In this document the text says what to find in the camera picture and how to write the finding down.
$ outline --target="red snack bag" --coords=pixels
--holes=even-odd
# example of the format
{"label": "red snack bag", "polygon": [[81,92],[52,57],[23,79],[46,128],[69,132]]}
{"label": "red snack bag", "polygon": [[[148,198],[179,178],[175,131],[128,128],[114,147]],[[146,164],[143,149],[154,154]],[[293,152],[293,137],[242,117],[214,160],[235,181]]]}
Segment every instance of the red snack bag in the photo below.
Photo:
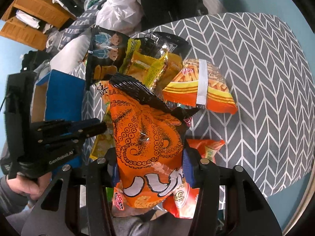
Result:
{"label": "red snack bag", "polygon": [[[214,155],[225,144],[223,140],[214,141],[211,139],[187,139],[187,141],[190,147],[198,150],[202,158],[208,158],[214,163]],[[173,195],[163,202],[163,208],[176,218],[192,219],[195,214],[198,194],[199,188],[191,188],[184,178],[183,183],[174,190]]]}
{"label": "red snack bag", "polygon": [[190,147],[198,150],[202,158],[207,158],[215,163],[215,154],[225,144],[224,140],[187,139]]}

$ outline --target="paper item on shelf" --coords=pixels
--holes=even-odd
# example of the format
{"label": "paper item on shelf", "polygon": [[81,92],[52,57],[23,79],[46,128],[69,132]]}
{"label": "paper item on shelf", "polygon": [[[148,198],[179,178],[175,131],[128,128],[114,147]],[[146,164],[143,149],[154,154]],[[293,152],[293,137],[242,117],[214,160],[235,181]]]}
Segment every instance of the paper item on shelf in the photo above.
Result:
{"label": "paper item on shelf", "polygon": [[39,22],[40,22],[39,19],[36,19],[36,18],[32,17],[31,15],[28,15],[27,13],[20,11],[20,10],[18,10],[16,12],[16,17],[20,21],[24,22],[25,24],[28,24],[29,26],[31,26],[33,28],[39,29]]}

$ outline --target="wooden cabinet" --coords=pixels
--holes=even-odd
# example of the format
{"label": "wooden cabinet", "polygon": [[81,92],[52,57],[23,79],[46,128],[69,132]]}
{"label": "wooden cabinet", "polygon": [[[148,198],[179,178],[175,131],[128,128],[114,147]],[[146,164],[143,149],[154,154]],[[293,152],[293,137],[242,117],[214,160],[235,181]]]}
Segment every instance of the wooden cabinet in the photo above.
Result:
{"label": "wooden cabinet", "polygon": [[13,6],[58,29],[70,18],[68,11],[50,0],[15,0]]}
{"label": "wooden cabinet", "polygon": [[37,50],[45,49],[48,39],[41,31],[26,25],[16,17],[6,21],[0,31],[0,36],[23,43]]}

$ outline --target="white plastic bag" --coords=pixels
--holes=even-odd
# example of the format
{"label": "white plastic bag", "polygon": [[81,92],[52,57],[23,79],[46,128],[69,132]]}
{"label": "white plastic bag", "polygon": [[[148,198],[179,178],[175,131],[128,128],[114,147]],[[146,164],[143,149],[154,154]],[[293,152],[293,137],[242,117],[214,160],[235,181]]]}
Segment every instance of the white plastic bag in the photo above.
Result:
{"label": "white plastic bag", "polygon": [[97,14],[96,25],[129,35],[142,16],[142,7],[136,0],[107,0]]}

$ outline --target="black snack bag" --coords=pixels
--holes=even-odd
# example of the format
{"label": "black snack bag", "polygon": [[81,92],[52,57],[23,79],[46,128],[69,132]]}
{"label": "black snack bag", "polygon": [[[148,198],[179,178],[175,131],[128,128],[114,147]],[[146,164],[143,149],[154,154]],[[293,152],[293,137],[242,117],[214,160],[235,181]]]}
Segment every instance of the black snack bag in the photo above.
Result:
{"label": "black snack bag", "polygon": [[86,65],[86,90],[93,83],[109,80],[110,75],[128,65],[133,52],[140,45],[141,41],[131,39],[125,34],[94,26]]}
{"label": "black snack bag", "polygon": [[192,117],[199,108],[182,109],[177,107],[171,110],[161,99],[152,93],[145,85],[129,75],[116,73],[112,75],[109,84],[125,92],[128,96],[137,100],[141,105],[149,105],[152,108],[169,113],[179,120]]}
{"label": "black snack bag", "polygon": [[151,48],[147,56],[155,58],[160,58],[163,56],[164,50],[166,49],[168,52],[174,53],[184,60],[192,48],[186,40],[174,34],[164,32],[150,32],[145,35],[145,38],[154,41],[154,47]]}
{"label": "black snack bag", "polygon": [[153,53],[156,54],[157,47],[155,47],[155,41],[146,37],[136,38],[135,40],[141,41],[139,52],[142,55],[151,56]]}

